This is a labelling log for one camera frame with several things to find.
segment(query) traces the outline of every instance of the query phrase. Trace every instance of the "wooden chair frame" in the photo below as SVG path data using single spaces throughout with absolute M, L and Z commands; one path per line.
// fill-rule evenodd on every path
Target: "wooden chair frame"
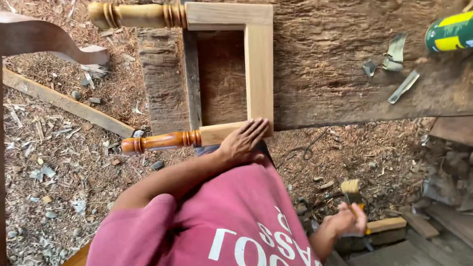
M 188 30 L 244 30 L 246 108 L 248 120 L 268 118 L 274 131 L 272 5 L 185 3 Z M 221 143 L 243 122 L 199 127 L 201 145 Z

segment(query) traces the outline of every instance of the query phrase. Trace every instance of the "person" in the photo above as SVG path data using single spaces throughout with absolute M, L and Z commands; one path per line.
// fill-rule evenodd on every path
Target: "person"
M 342 204 L 307 238 L 262 142 L 268 124 L 250 120 L 215 151 L 126 189 L 101 223 L 87 265 L 321 265 L 341 235 L 364 235 L 366 215 Z

